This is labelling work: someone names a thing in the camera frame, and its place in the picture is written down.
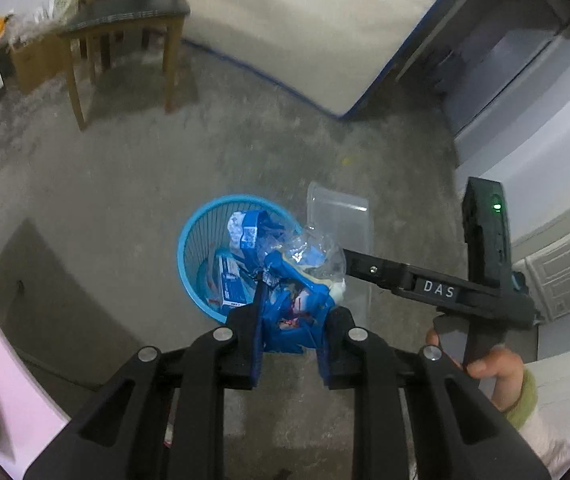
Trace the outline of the person right hand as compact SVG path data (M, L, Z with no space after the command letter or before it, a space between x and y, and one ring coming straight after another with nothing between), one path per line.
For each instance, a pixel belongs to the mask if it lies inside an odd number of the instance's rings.
M535 404L534 382L520 356L512 350L498 346L467 365L455 364L471 378L494 380L491 402L502 413Z

